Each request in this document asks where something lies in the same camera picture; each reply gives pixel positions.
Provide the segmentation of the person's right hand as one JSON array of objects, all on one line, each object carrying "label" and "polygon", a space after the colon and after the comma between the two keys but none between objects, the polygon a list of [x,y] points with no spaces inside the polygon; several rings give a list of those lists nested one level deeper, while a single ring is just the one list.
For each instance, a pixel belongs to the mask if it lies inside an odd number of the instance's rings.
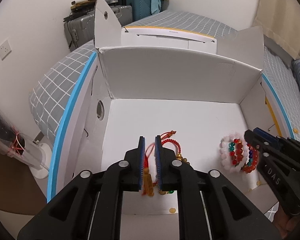
[{"label": "person's right hand", "polygon": [[273,225],[279,231],[282,239],[300,239],[300,214],[289,216],[281,204],[274,215]]}]

